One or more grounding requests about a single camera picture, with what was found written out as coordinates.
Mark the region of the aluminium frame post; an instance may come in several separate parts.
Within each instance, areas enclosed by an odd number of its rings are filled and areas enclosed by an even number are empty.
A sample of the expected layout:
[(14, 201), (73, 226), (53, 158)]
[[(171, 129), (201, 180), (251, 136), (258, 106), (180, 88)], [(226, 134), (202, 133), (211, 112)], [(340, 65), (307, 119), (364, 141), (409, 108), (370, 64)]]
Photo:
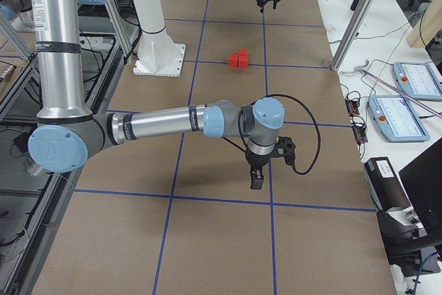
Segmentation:
[(352, 15), (352, 18), (349, 21), (349, 24), (345, 30), (343, 37), (341, 38), (341, 41), (330, 64), (330, 69), (332, 71), (337, 72), (340, 65), (343, 63), (343, 60), (348, 53), (352, 42), (356, 37), (356, 33), (358, 32), (358, 29), (360, 28), (372, 2), (373, 0), (360, 0), (358, 2), (358, 5)]

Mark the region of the red block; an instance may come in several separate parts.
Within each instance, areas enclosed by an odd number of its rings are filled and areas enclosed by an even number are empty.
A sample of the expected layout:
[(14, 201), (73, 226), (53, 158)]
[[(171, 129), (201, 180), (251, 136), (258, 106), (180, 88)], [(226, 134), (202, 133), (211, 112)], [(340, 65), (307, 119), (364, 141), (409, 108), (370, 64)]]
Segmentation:
[(238, 67), (238, 62), (239, 62), (239, 57), (237, 53), (231, 53), (228, 56), (228, 67), (233, 67), (233, 68), (237, 68)]
[(237, 67), (247, 68), (249, 66), (249, 56), (246, 54), (238, 54)]
[(248, 50), (245, 48), (238, 49), (239, 56), (249, 56)]

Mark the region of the black box with label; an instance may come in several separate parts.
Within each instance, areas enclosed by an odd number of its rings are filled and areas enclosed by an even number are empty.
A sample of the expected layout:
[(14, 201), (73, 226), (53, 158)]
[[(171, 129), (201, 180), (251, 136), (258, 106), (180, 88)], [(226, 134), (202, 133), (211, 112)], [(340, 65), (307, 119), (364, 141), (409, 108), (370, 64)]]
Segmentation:
[(364, 167), (371, 196), (380, 210), (402, 211), (411, 207), (388, 157), (370, 158)]

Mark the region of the teach pendant near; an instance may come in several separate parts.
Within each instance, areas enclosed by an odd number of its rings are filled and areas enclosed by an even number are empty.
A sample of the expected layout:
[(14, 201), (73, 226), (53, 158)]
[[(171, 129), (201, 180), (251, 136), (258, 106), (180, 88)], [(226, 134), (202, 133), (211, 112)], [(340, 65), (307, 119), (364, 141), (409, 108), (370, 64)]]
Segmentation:
[(388, 142), (426, 142), (430, 139), (411, 104), (400, 95), (373, 95), (368, 99), (368, 109)]

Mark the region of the black monitor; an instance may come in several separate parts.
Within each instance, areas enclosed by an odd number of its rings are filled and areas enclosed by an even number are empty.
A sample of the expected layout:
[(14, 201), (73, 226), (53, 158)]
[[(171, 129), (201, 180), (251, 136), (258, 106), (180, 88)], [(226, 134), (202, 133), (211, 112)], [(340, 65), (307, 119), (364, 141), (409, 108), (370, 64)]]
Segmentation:
[(441, 230), (441, 139), (399, 171), (401, 182), (423, 226)]

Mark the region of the white pedestal column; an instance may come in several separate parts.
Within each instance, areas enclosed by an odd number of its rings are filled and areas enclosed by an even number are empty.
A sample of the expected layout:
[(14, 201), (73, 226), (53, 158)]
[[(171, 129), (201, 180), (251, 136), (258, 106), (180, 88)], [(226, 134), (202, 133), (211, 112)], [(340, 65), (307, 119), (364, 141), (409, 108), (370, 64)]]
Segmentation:
[(179, 77), (186, 46), (166, 31), (160, 0), (133, 0), (142, 36), (134, 66), (136, 75)]

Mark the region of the metal rod with base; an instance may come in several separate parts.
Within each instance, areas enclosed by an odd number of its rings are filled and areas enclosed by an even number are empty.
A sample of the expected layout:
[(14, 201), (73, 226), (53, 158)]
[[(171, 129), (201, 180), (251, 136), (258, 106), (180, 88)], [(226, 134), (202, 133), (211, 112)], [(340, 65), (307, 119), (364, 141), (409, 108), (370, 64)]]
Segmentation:
[[(375, 81), (376, 83), (382, 84), (385, 87), (388, 87), (389, 89), (391, 89), (392, 91), (397, 92), (399, 95), (402, 95), (404, 97), (408, 96), (409, 98), (411, 98), (413, 100), (417, 100), (417, 99), (414, 99), (413, 97), (410, 97), (409, 95), (405, 94), (401, 90), (401, 88), (399, 87), (398, 83), (396, 82), (396, 78), (394, 76), (394, 73), (393, 73), (393, 64), (394, 63), (389, 63), (387, 61), (383, 61), (383, 60), (379, 60), (379, 59), (373, 59), (372, 61), (367, 59), (364, 64), (355, 66), (353, 70), (348, 70), (348, 71), (341, 71), (340, 70), (338, 73), (341, 75), (347, 75), (347, 76), (359, 74), (360, 78), (363, 78), (363, 77), (370, 78), (373, 81)], [(393, 80), (393, 83), (389, 83), (381, 77), (382, 68), (384, 66), (386, 66), (390, 70), (390, 74), (391, 74), (391, 78)], [(436, 73), (436, 75), (441, 80), (440, 74)], [(435, 102), (435, 101), (427, 101), (427, 100), (417, 100), (417, 101)]]

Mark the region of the small electronics board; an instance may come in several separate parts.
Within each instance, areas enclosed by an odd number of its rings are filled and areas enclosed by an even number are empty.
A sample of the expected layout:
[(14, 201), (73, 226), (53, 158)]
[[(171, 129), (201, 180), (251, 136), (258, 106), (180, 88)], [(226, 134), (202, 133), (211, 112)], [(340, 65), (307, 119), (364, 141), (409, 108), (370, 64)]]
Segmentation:
[(367, 124), (359, 112), (360, 104), (361, 94), (358, 91), (350, 91), (346, 94), (345, 105), (357, 145), (368, 142)]

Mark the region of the teach pendant far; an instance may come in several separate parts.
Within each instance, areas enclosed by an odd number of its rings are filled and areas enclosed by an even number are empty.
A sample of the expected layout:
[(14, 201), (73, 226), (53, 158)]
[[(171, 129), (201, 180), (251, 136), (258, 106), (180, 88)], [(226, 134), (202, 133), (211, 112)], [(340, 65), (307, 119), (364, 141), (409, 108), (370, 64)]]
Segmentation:
[(401, 90), (410, 97), (441, 101), (441, 80), (429, 64), (395, 62), (393, 73)]

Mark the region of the teach pendant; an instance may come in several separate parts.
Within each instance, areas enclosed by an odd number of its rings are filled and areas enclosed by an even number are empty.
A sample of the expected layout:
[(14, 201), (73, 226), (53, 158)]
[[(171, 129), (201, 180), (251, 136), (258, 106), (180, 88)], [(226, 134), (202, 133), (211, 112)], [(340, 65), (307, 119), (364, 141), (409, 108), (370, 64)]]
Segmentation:
[(430, 139), (411, 104), (400, 95), (373, 95), (368, 99), (368, 109), (388, 142), (426, 142)]
[(441, 80), (429, 64), (395, 62), (393, 73), (401, 90), (410, 97), (441, 101)]

